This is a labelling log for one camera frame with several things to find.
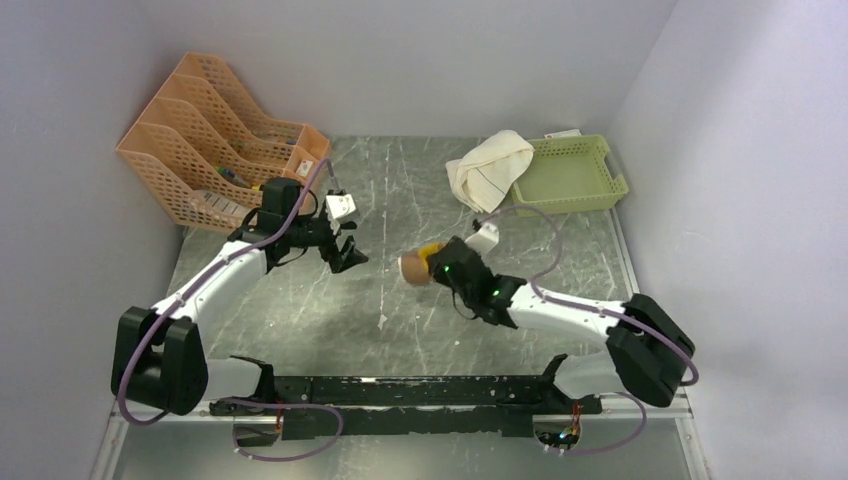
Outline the cream white towel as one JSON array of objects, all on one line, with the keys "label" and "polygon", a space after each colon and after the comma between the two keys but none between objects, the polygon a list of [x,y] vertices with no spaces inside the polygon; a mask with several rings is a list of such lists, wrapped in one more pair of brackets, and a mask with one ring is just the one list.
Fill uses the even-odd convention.
[{"label": "cream white towel", "polygon": [[445,164],[450,190],[473,211],[492,213],[529,168],[533,154],[533,145],[517,132],[501,130]]}]

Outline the yellow brown bear towel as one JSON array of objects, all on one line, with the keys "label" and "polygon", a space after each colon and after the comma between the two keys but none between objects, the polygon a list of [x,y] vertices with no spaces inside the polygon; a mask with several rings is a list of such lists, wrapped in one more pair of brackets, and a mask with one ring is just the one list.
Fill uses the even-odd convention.
[{"label": "yellow brown bear towel", "polygon": [[423,286],[433,281],[429,270],[427,259],[445,246],[445,243],[437,242],[420,247],[414,251],[407,252],[398,258],[398,267],[401,278],[410,285]]}]

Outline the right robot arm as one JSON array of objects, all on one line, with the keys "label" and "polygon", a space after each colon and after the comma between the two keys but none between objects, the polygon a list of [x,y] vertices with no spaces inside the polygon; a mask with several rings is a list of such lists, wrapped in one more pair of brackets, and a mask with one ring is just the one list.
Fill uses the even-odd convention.
[{"label": "right robot arm", "polygon": [[488,268],[481,255],[458,237],[422,256],[430,278],[448,287],[473,318],[511,329],[576,336],[598,348],[592,355],[556,362],[553,378],[539,391],[542,406],[562,414],[577,399],[627,393],[663,408],[684,376],[695,370],[695,345],[650,296],[624,302],[595,301],[558,294],[531,281]]}]

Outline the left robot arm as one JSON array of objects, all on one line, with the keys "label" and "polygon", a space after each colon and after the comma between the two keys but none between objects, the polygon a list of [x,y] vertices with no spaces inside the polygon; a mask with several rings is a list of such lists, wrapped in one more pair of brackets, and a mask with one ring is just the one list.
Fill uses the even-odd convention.
[{"label": "left robot arm", "polygon": [[358,212],[351,194],[331,190],[309,213],[300,211],[315,195],[298,181],[274,177],[260,189],[261,203],[249,210],[219,253],[190,281],[148,308],[131,307],[119,319],[111,391],[128,421],[128,402],[186,415],[203,402],[237,403],[261,416],[279,401],[271,364],[232,355],[208,359],[201,328],[220,317],[294,250],[315,249],[334,273],[367,262],[353,237]]}]

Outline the orange plastic file organizer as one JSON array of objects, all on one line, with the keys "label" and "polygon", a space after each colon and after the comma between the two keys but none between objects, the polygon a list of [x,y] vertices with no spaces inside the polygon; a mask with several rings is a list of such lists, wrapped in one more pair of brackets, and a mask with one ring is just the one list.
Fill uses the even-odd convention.
[{"label": "orange plastic file organizer", "polygon": [[175,224],[228,233],[260,205],[260,185],[305,183],[331,144],[266,114],[222,58],[189,52],[116,151]]}]

